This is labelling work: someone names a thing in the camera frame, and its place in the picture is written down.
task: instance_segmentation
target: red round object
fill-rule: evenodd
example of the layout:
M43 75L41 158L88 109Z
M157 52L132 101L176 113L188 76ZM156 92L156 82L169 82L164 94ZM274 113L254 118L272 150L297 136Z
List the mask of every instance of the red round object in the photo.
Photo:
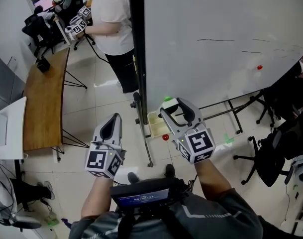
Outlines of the red round object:
M169 140L169 136L168 136L167 134L164 134L164 135L162 136L162 139L163 139L164 141L168 141L168 140Z

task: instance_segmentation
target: person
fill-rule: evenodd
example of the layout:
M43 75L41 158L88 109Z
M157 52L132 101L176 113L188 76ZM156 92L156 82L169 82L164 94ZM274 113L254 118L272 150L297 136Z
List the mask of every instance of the person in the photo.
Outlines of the person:
M169 207L189 238L295 238L258 217L210 160L195 164L195 168L206 199L188 192L182 201ZM165 176L175 176L172 164L167 165ZM128 174L128 180L130 183L139 182L133 173ZM109 188L112 185L112 179L97 178L94 181L81 211L82 218L72 224L69 239L176 238L158 218L134 221L130 236L119 233L123 229L120 220L124 217L122 213L109 211Z
M138 90L129 0L93 0L91 10L93 25L80 35L95 36L124 93Z
M53 200L55 198L51 184L46 181L44 185L31 186L17 179L8 178L0 164L0 220L6 224L13 221L12 215L19 212L17 205L42 198Z
M37 6L34 9L34 14L40 16L44 19L45 24L48 28L51 28L51 25L48 23L50 20L54 20L56 15L53 12L44 12L43 7L41 5Z

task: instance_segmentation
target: pink monitor screen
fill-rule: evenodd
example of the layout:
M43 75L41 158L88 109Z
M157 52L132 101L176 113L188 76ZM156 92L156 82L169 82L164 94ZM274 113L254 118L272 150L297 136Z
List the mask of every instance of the pink monitor screen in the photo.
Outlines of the pink monitor screen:
M40 1L37 1L34 5L35 5L35 7L41 5L44 10L47 10L53 6L52 3L53 3L53 0L40 0Z

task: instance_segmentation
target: green tape on floor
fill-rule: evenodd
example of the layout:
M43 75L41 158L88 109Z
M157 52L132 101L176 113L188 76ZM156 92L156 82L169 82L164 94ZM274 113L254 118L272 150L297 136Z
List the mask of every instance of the green tape on floor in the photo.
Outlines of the green tape on floor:
M225 143L234 142L234 138L229 139L229 137L227 136L227 133L224 134L224 140L225 140Z

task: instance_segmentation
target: whiteboard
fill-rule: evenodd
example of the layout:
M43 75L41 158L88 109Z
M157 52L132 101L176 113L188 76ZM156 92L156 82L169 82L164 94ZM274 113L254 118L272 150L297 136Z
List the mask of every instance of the whiteboard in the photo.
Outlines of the whiteboard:
M222 102L303 56L303 0L145 0L145 48L148 112L165 96Z

